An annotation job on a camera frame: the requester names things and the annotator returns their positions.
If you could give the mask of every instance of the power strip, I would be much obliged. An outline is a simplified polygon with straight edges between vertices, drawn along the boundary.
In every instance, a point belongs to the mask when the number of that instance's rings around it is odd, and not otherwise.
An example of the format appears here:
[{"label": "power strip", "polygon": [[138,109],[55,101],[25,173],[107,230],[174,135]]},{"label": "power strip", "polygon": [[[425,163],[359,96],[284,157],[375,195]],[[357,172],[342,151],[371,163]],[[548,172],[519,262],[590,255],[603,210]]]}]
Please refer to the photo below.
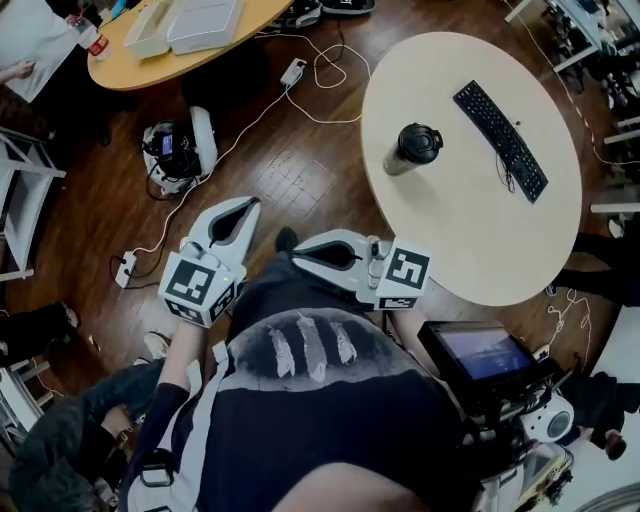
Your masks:
[{"label": "power strip", "polygon": [[131,280],[131,275],[133,274],[133,268],[136,266],[137,259],[138,258],[133,254],[133,251],[127,251],[124,253],[122,262],[118,268],[118,273],[116,274],[116,283],[118,283],[120,288],[126,288],[129,286],[129,281]]},{"label": "power strip", "polygon": [[287,89],[291,89],[304,73],[304,68],[307,66],[307,61],[302,59],[293,59],[289,67],[284,72],[284,75],[280,78],[280,83]]}]

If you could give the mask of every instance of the round white table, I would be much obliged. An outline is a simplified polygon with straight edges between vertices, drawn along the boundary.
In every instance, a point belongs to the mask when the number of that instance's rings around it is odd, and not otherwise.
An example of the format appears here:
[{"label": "round white table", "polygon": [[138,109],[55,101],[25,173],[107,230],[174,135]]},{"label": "round white table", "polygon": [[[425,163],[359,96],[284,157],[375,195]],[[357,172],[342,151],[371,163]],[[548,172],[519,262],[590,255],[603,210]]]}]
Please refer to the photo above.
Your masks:
[{"label": "round white table", "polygon": [[[531,204],[498,176],[496,152],[453,96],[471,80],[518,131],[549,184]],[[439,130],[438,158],[400,176],[382,163],[413,122]],[[519,62],[450,32],[412,37],[376,68],[364,98],[362,148],[378,206],[397,237],[433,254],[431,278],[453,294],[504,306],[539,293],[562,269],[580,221],[580,168],[569,130]]]}]

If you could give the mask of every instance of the hair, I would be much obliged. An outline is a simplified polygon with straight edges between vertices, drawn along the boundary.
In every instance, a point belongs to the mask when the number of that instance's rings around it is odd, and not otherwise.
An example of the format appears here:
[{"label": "hair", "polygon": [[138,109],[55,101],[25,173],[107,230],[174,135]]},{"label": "hair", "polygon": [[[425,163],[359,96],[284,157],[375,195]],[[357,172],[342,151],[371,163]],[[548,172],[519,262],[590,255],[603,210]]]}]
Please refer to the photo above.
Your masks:
[{"label": "hair", "polygon": [[622,439],[622,437],[619,437],[616,442],[609,447],[609,450],[607,450],[609,460],[618,460],[626,450],[627,442]]}]

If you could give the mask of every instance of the black pants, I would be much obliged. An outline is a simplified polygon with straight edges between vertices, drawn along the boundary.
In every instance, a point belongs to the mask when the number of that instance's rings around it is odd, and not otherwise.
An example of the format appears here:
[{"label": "black pants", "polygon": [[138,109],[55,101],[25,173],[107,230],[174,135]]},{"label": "black pants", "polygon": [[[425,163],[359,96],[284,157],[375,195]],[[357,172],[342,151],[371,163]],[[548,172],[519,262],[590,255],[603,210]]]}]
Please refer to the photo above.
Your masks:
[{"label": "black pants", "polygon": [[116,439],[101,426],[87,427],[82,448],[74,469],[91,483],[102,477],[115,492],[127,469],[127,456]]},{"label": "black pants", "polygon": [[76,46],[31,102],[48,122],[70,134],[101,135],[108,130],[108,109],[123,94],[96,84],[87,68],[87,51]]},{"label": "black pants", "polygon": [[632,247],[630,241],[578,233],[573,250],[595,256],[609,265],[611,270],[601,272],[562,270],[553,280],[554,285],[601,295],[625,306],[640,306],[639,262],[633,261],[638,251]]},{"label": "black pants", "polygon": [[0,366],[9,366],[41,354],[49,343],[63,340],[73,328],[60,302],[28,313],[0,317]]}]

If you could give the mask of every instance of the black lid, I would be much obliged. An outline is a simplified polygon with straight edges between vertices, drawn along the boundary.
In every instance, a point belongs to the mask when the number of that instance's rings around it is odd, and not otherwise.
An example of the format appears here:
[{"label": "black lid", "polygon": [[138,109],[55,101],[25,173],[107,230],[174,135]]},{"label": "black lid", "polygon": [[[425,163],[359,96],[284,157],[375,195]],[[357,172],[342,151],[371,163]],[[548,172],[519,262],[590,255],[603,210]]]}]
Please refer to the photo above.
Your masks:
[{"label": "black lid", "polygon": [[414,164],[433,162],[442,146],[440,132],[423,124],[413,123],[405,126],[398,136],[399,150]]}]

